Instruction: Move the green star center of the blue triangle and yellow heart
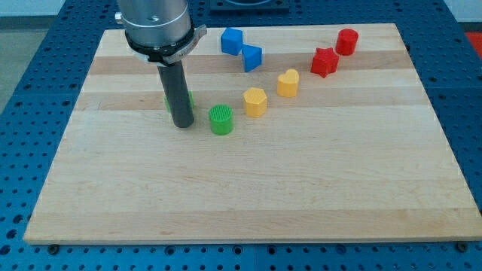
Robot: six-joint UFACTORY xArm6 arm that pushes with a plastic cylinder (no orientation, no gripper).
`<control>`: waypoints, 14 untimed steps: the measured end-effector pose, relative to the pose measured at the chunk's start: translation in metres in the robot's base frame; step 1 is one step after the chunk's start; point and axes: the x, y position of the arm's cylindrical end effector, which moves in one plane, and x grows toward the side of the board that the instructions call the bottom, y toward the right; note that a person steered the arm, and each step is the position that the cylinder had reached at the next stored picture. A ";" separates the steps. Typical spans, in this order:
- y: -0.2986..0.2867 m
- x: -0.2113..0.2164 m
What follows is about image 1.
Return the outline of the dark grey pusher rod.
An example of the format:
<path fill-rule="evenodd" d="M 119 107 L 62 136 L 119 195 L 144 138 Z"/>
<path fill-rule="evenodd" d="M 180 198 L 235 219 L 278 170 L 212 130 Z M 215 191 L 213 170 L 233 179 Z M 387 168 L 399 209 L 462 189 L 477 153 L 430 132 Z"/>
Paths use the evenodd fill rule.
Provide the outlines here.
<path fill-rule="evenodd" d="M 182 62 L 157 69 L 174 125 L 188 128 L 194 123 L 194 113 Z"/>

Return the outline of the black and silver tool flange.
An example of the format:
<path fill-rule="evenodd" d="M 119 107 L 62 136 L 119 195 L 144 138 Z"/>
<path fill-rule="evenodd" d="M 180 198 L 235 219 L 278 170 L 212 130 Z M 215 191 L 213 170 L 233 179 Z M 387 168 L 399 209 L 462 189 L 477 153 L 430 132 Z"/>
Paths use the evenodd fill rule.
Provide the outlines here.
<path fill-rule="evenodd" d="M 207 34 L 206 25 L 192 27 L 188 33 L 174 44 L 147 47 L 136 43 L 124 32 L 127 43 L 133 54 L 143 62 L 153 62 L 158 66 L 170 66 L 182 61 L 198 45 L 200 39 Z"/>

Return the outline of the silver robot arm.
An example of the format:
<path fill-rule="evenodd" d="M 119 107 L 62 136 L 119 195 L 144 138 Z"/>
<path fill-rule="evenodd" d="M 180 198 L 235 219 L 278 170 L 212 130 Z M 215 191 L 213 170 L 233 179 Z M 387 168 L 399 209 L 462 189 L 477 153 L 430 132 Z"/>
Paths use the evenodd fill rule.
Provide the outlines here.
<path fill-rule="evenodd" d="M 187 128 L 194 113 L 182 60 L 206 35 L 196 27 L 186 0 L 118 0 L 115 20 L 136 57 L 157 66 L 173 123 Z"/>

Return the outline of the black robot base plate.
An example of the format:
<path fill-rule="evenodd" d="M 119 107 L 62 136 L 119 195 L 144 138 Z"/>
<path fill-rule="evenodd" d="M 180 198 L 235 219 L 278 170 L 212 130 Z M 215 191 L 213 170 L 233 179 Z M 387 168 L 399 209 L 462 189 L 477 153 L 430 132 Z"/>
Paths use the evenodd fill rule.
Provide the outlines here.
<path fill-rule="evenodd" d="M 212 12 L 288 11 L 290 0 L 208 0 Z"/>

